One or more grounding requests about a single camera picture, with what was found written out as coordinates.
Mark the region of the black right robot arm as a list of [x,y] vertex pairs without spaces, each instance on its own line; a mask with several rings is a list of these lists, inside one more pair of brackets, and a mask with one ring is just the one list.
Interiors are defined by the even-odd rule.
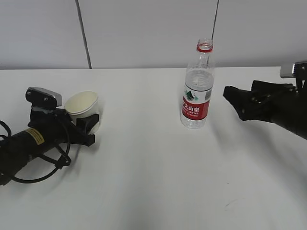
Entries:
[[274,123],[307,138],[307,85],[277,84],[254,80],[250,91],[224,88],[223,97],[242,121]]

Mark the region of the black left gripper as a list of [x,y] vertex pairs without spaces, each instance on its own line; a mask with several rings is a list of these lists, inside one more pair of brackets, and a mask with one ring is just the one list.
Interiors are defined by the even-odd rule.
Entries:
[[46,110],[32,107],[28,126],[38,130],[51,142],[89,147],[95,143],[94,133],[99,129],[99,114],[77,118],[74,124],[64,109]]

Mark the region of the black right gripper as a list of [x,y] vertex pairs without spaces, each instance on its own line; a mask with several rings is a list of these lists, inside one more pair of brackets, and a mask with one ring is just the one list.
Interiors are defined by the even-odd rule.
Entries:
[[252,91],[225,86],[223,97],[233,106],[242,121],[271,122],[281,112],[286,101],[297,91],[293,84],[278,84],[254,80]]

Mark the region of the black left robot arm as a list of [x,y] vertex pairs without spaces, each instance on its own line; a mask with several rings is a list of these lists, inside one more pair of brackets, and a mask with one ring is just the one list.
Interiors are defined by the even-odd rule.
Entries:
[[[72,144],[91,146],[95,135],[91,129],[99,122],[99,115],[93,114],[78,118],[76,123],[64,109],[55,109],[51,113],[31,111],[29,128],[15,135],[9,127],[1,122],[7,130],[0,142],[0,184],[10,181],[21,184],[33,184],[48,179],[58,170],[71,164],[69,151]],[[54,165],[47,175],[26,180],[16,174],[35,158],[41,158]]]

